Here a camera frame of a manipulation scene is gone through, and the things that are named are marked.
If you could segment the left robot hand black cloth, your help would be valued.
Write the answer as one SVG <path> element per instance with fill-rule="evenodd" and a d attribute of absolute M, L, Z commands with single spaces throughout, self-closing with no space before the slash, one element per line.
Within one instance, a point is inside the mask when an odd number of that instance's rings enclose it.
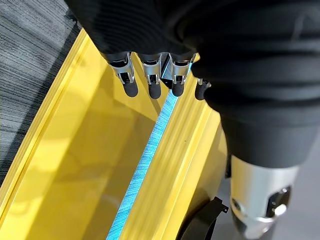
<path fill-rule="evenodd" d="M 230 154 L 230 206 L 247 240 L 267 233 L 289 206 L 320 126 L 320 3 L 317 0 L 68 0 L 129 97 L 138 54 L 153 99 L 161 54 L 171 89 L 188 72 L 196 98 L 220 115 Z"/>

